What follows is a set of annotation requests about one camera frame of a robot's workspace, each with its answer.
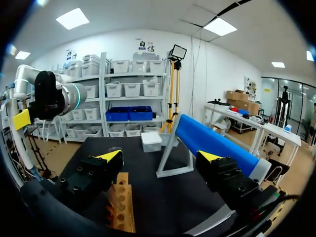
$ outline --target yellow tag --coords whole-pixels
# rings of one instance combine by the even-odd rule
[[[102,159],[106,159],[108,162],[116,156],[116,154],[118,154],[119,152],[122,152],[122,150],[116,150],[116,151],[113,151],[113,152],[110,152],[110,153],[106,153],[104,155],[100,155],[96,158],[102,158]]]
[[[207,153],[207,152],[203,152],[203,151],[198,151],[200,152],[204,157],[205,159],[207,159],[208,161],[212,161],[212,160],[215,160],[215,159],[221,159],[222,157],[219,157],[217,155],[213,155],[213,154],[210,154],[210,153]]]
[[[31,124],[29,109],[24,109],[21,113],[13,117],[13,125],[15,130],[19,130],[26,125]]]

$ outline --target black table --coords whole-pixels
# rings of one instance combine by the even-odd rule
[[[158,179],[156,171],[163,150],[144,153],[140,137],[87,138],[60,177],[67,178],[83,156],[102,155],[111,147],[121,147],[123,150],[124,167],[121,171],[129,173],[128,182],[132,185],[137,233],[156,235],[183,233],[206,220],[224,204],[217,193],[212,193],[208,189],[196,170]],[[178,147],[173,148],[165,169],[186,166],[188,155],[188,150],[180,142]],[[228,230],[232,223],[233,220],[230,218],[200,236],[219,236],[220,233]]]

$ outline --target blue box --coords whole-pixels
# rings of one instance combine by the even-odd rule
[[[130,121],[153,120],[153,110],[150,106],[135,106],[129,109]]]
[[[112,107],[106,111],[107,121],[128,121],[130,107]]]

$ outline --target white plastic box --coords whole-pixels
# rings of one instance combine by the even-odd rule
[[[139,97],[141,83],[124,83],[126,97]]]
[[[109,83],[105,85],[108,98],[117,98],[122,96],[122,83]]]
[[[100,118],[100,107],[83,109],[87,120],[97,120]]]
[[[99,87],[97,85],[85,86],[85,90],[87,91],[87,99],[99,97]]]
[[[126,136],[127,137],[140,137],[142,128],[139,124],[130,123],[126,126]]]
[[[158,132],[143,132],[141,137],[144,152],[161,151],[162,139],[160,138]]]
[[[84,133],[87,137],[103,137],[102,126],[91,126]]]
[[[128,73],[129,60],[113,61],[114,73]]]
[[[133,72],[142,72],[145,73],[147,70],[147,61],[132,61]]]
[[[151,73],[164,73],[164,66],[166,62],[165,61],[150,61],[150,72]]]
[[[83,109],[72,110],[75,121],[82,121],[85,119],[85,113]]]
[[[60,117],[61,121],[70,121],[73,120],[73,113],[67,113]]]
[[[158,96],[159,95],[159,82],[143,83],[144,96]]]
[[[110,137],[124,137],[126,126],[124,124],[113,124],[109,129]]]
[[[74,78],[81,78],[82,76],[82,61],[74,61],[70,65],[70,76]]]
[[[82,77],[99,75],[100,64],[90,61],[82,65]]]

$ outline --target bolt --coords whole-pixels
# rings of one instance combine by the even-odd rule
[[[238,190],[239,190],[240,192],[245,192],[246,189],[245,189],[244,187],[239,187]]]

